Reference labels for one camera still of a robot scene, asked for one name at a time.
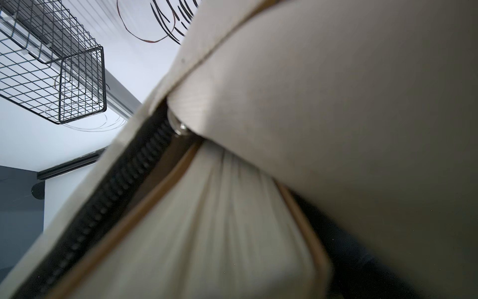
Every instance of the zipper teeth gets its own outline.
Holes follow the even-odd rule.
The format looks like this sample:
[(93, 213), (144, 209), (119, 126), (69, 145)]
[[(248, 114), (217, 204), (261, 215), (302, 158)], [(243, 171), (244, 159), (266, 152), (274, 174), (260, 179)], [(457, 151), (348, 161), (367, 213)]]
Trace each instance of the zipper teeth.
[(94, 192), (65, 231), (63, 240), (55, 246), (60, 248), (60, 252), (49, 255), (37, 268), (38, 270), (47, 263), (48, 270), (38, 270), (39, 273), (34, 271), (14, 298), (42, 298), (46, 295), (61, 275), (84, 255), (95, 235), (95, 228), (105, 223), (109, 216), (113, 217), (115, 212), (130, 201), (133, 193), (169, 146), (173, 134), (167, 118), (163, 118), (157, 129), (150, 131), (147, 141), (133, 152), (131, 158), (122, 161), (119, 159), (118, 167), (110, 172), (109, 179)]

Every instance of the black zipper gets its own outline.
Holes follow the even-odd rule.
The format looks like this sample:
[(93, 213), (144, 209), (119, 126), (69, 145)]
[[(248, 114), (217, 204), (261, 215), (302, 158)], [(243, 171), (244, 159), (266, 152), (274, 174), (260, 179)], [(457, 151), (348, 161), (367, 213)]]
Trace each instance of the black zipper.
[(43, 298), (59, 279), (113, 227), (169, 146), (174, 130), (162, 105), (136, 133), (56, 242), (12, 298)]

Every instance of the wire mesh basket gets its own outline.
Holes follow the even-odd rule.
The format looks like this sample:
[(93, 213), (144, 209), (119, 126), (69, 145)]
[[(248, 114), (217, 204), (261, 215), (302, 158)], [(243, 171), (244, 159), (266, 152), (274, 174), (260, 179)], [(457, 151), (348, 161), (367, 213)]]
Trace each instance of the wire mesh basket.
[(61, 124), (106, 110), (103, 47), (61, 0), (0, 0), (0, 96)]

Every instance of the black round object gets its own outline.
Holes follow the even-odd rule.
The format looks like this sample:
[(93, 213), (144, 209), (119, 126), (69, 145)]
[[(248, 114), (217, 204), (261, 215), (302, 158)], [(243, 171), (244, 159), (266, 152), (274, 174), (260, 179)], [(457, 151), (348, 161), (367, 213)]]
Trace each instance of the black round object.
[(33, 185), (32, 195), (39, 200), (45, 199), (45, 181), (41, 181), (40, 183)]

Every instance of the beige fabric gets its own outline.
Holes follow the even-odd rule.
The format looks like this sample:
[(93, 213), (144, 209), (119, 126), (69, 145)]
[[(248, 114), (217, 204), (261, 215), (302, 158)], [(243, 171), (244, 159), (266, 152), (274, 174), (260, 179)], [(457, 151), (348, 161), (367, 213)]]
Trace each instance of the beige fabric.
[(417, 287), (478, 293), (474, 2), (290, 0), (245, 22), (260, 4), (201, 4), (169, 74), (3, 281), (0, 298), (198, 65), (169, 100), (193, 131), (314, 202)]
[(317, 298), (314, 280), (274, 181), (206, 141), (176, 186), (69, 298)]
[(88, 200), (101, 178), (134, 138), (135, 133), (144, 121), (150, 114), (154, 113), (166, 94), (204, 59), (216, 44), (247, 19), (262, 2), (264, 1), (208, 0), (201, 3), (191, 22), (187, 38), (183, 40), (183, 45), (169, 73), (151, 92), (139, 111), (128, 120), (125, 128), (118, 134), (100, 160), (95, 163), (94, 169), (78, 185), (55, 215), (50, 225), (2, 281), (0, 284), (0, 298), (11, 297), (33, 269), (51, 251), (56, 240), (61, 236), (81, 206)]

